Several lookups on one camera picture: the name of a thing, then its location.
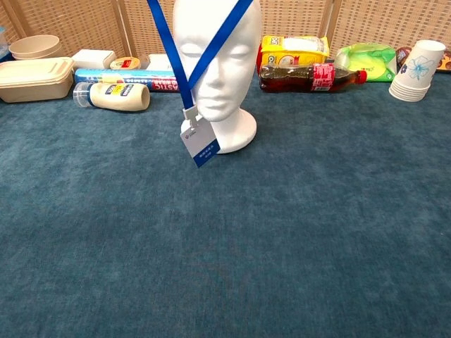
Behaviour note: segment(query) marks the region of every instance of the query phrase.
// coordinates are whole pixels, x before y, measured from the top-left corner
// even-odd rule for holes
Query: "stack of paper cups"
[[[422,100],[431,86],[432,77],[443,58],[445,48],[444,44],[437,41],[418,41],[393,79],[390,94],[408,102]]]

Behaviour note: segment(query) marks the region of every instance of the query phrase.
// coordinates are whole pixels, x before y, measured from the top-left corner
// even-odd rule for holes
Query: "blue flower print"
[[[416,78],[419,81],[420,77],[424,77],[429,73],[429,69],[433,65],[434,61],[428,60],[424,56],[414,58],[409,62],[409,76],[412,79]]]

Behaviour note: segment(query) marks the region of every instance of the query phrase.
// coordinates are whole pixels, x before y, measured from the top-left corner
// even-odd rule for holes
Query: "container lid with red label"
[[[118,58],[110,64],[110,68],[116,70],[140,69],[141,61],[138,58],[133,57]]]

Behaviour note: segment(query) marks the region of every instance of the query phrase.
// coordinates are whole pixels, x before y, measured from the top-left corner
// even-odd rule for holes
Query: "white bottle cap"
[[[94,107],[91,101],[90,90],[93,83],[79,82],[73,90],[73,100],[81,108]]]

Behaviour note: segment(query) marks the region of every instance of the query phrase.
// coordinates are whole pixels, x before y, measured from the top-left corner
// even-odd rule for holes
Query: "beige bowl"
[[[16,60],[63,56],[61,42],[54,35],[34,35],[12,43],[9,51]]]

